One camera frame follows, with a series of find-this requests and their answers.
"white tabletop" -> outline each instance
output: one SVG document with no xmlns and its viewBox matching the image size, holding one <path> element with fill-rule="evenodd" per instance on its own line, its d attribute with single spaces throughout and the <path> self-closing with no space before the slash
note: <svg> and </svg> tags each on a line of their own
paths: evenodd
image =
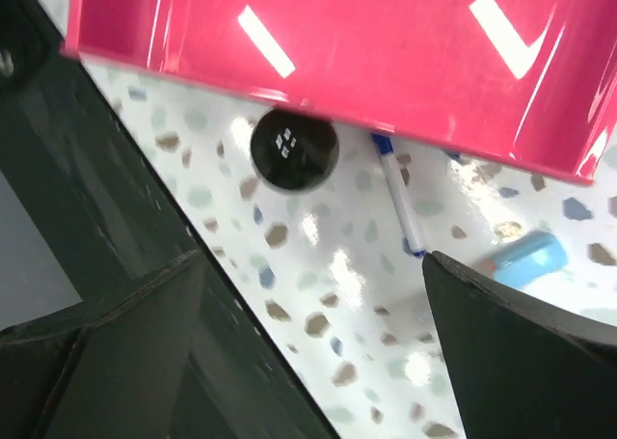
<svg viewBox="0 0 617 439">
<path fill-rule="evenodd" d="M 67 0 L 41 2 L 64 32 Z M 263 104 L 87 66 L 341 437 L 464 437 L 420 261 L 402 249 L 367 134 L 336 125 L 331 178 L 285 195 L 251 163 Z M 552 231 L 570 263 L 526 291 L 617 325 L 617 137 L 611 143 L 591 188 L 455 162 L 411 142 L 396 152 L 431 249 L 471 264 L 534 229 Z"/>
</svg>

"terrazzo surface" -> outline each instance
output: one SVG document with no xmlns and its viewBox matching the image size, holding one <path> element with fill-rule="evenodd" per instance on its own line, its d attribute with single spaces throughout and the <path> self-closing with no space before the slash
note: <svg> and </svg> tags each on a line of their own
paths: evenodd
<svg viewBox="0 0 617 439">
<path fill-rule="evenodd" d="M 64 32 L 67 0 L 41 0 Z M 406 250 L 370 139 L 337 124 L 340 158 L 290 196 L 255 175 L 268 107 L 87 64 L 205 243 L 342 438 L 464 437 L 420 261 Z M 396 142 L 431 249 L 474 264 L 535 229 L 566 269 L 525 291 L 617 325 L 617 137 L 593 187 Z"/>
</svg>

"black object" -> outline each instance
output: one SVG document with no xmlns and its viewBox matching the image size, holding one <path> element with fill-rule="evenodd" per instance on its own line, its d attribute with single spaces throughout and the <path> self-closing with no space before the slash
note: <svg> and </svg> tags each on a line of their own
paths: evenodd
<svg viewBox="0 0 617 439">
<path fill-rule="evenodd" d="M 306 190 L 326 180 L 338 160 L 332 125 L 274 109 L 261 118 L 251 138 L 255 168 L 283 190 Z"/>
<path fill-rule="evenodd" d="M 422 269 L 469 439 L 617 437 L 617 328 L 444 254 Z"/>
<path fill-rule="evenodd" d="M 1 436 L 336 437 L 37 1 L 0 7 L 0 173 L 83 300 L 0 332 Z"/>
</svg>

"light blue object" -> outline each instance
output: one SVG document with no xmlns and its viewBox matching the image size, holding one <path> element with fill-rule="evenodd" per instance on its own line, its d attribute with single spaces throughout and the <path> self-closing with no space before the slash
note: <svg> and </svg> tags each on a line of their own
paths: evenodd
<svg viewBox="0 0 617 439">
<path fill-rule="evenodd" d="M 552 234 L 532 232 L 491 257 L 496 270 L 493 279 L 510 288 L 521 289 L 536 278 L 568 264 L 568 256 Z"/>
</svg>

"speckled countertop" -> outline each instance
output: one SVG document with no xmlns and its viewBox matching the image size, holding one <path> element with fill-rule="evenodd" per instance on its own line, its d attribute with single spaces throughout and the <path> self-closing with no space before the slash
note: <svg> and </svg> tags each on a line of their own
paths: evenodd
<svg viewBox="0 0 617 439">
<path fill-rule="evenodd" d="M 41 2 L 64 31 L 67 0 Z M 266 106 L 88 69 L 341 437 L 464 437 L 420 261 L 403 247 L 365 133 L 336 125 L 333 175 L 289 196 L 251 163 Z M 531 230 L 552 231 L 570 264 L 526 291 L 617 325 L 617 136 L 590 188 L 410 142 L 396 150 L 431 249 L 471 264 Z"/>
</svg>

